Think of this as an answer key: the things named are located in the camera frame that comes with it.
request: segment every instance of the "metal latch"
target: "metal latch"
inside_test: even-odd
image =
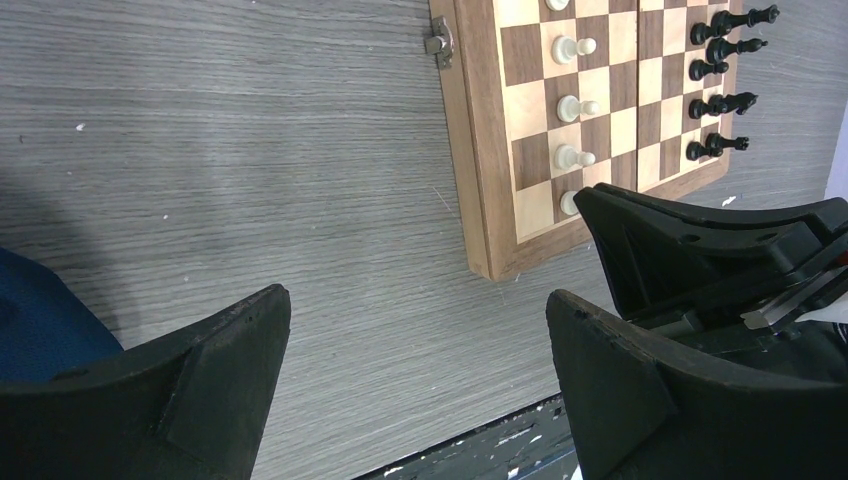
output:
[[[439,65],[439,70],[444,70],[451,67],[453,59],[453,34],[448,27],[448,21],[445,17],[436,17],[433,19],[433,37],[424,40],[424,50],[428,55],[436,56],[436,63]]]

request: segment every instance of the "white chess piece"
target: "white chess piece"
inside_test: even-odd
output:
[[[592,100],[581,102],[574,95],[562,97],[557,104],[557,116],[563,122],[573,122],[580,114],[597,115],[600,111],[601,105],[598,102]]]
[[[595,154],[589,152],[578,152],[571,145],[561,145],[556,152],[556,166],[560,170],[568,170],[569,168],[580,165],[588,167],[595,164]]]
[[[574,196],[577,195],[577,192],[566,192],[565,195],[559,201],[559,208],[562,209],[562,213],[566,215],[577,215],[580,213],[577,210],[577,204],[574,203]]]
[[[569,0],[548,0],[548,8],[555,12],[559,12],[565,10],[565,7],[568,6]]]
[[[551,55],[553,55],[555,62],[565,65],[574,60],[578,55],[589,55],[597,49],[598,42],[594,38],[584,38],[574,41],[571,37],[562,36],[554,40],[553,47],[551,47]]]

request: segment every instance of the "dark floor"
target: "dark floor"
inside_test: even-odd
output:
[[[784,3],[740,63],[752,148],[689,201],[822,198],[848,4]],[[255,478],[350,477],[550,395],[545,298],[610,305],[588,245],[514,282],[468,271],[428,18],[426,0],[0,5],[0,245],[126,347],[291,290]]]

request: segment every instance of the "black chess piece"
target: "black chess piece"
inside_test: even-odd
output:
[[[711,117],[717,117],[721,114],[727,113],[727,105],[721,102],[712,102],[712,98],[710,99],[710,103],[707,103],[700,98],[696,100],[692,100],[692,103],[689,104],[689,117],[693,120],[697,120],[704,115],[709,115]]]
[[[753,27],[754,25],[763,22],[774,23],[779,15],[780,10],[777,9],[777,5],[772,5],[765,10],[752,8],[744,15],[734,15],[729,11],[724,10],[713,15],[713,18],[710,21],[710,27],[713,29],[727,29],[729,27],[729,30],[727,30],[729,33],[730,30],[742,25]]]
[[[732,148],[734,150],[748,150],[750,139],[748,137],[738,137],[733,140],[724,138],[720,133],[711,133],[707,135],[706,145],[711,150],[720,150],[724,148]]]
[[[727,73],[729,69],[730,65],[727,62],[712,65],[703,60],[695,60],[689,65],[689,78],[693,82],[697,82],[710,74],[721,75],[722,73]]]
[[[707,25],[698,22],[692,27],[692,32],[689,33],[689,41],[692,42],[692,45],[703,45],[711,38],[719,38],[729,34],[731,30],[733,30],[733,27],[724,23]]]
[[[708,102],[712,109],[723,110],[722,113],[736,111],[737,115],[745,115],[748,109],[757,104],[757,95],[744,92],[738,95],[713,95]]]
[[[723,38],[710,40],[707,46],[707,61],[720,63],[733,54],[753,53],[768,46],[768,42],[759,38],[752,38],[739,43],[731,43]]]
[[[724,150],[721,148],[705,147],[699,142],[691,142],[686,146],[686,158],[693,162],[701,157],[718,158],[722,155],[724,155]]]

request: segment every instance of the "blue fabric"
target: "blue fabric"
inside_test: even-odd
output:
[[[0,248],[0,382],[46,382],[122,351],[53,271]]]

